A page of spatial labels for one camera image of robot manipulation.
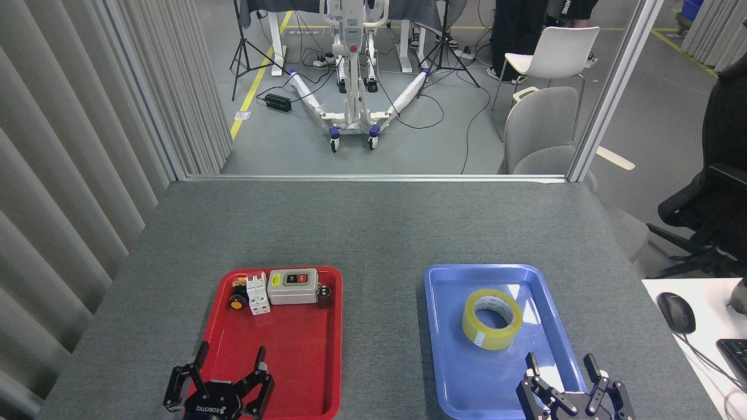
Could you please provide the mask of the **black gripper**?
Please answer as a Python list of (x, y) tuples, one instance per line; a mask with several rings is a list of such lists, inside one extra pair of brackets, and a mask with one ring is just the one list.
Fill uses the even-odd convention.
[(615, 410), (610, 419), (637, 419), (622, 381), (613, 381), (598, 367), (594, 355), (584, 356), (584, 366), (594, 386), (590, 394), (561, 393), (542, 380), (536, 357), (525, 357), (526, 372), (516, 394), (526, 419), (602, 419), (601, 401), (609, 396)]
[[(267, 371), (267, 365), (264, 363), (265, 346), (259, 346), (253, 370), (235, 385), (228, 381), (204, 383), (200, 369), (208, 351), (209, 343), (203, 341), (194, 361), (173, 368), (166, 386), (163, 406), (172, 413), (184, 407), (182, 419), (239, 419), (241, 415), (263, 418), (274, 387), (273, 376)], [(181, 394), (187, 378), (194, 383), (196, 390), (187, 398), (184, 405)], [(259, 387), (259, 393), (245, 403), (243, 399), (256, 387)]]

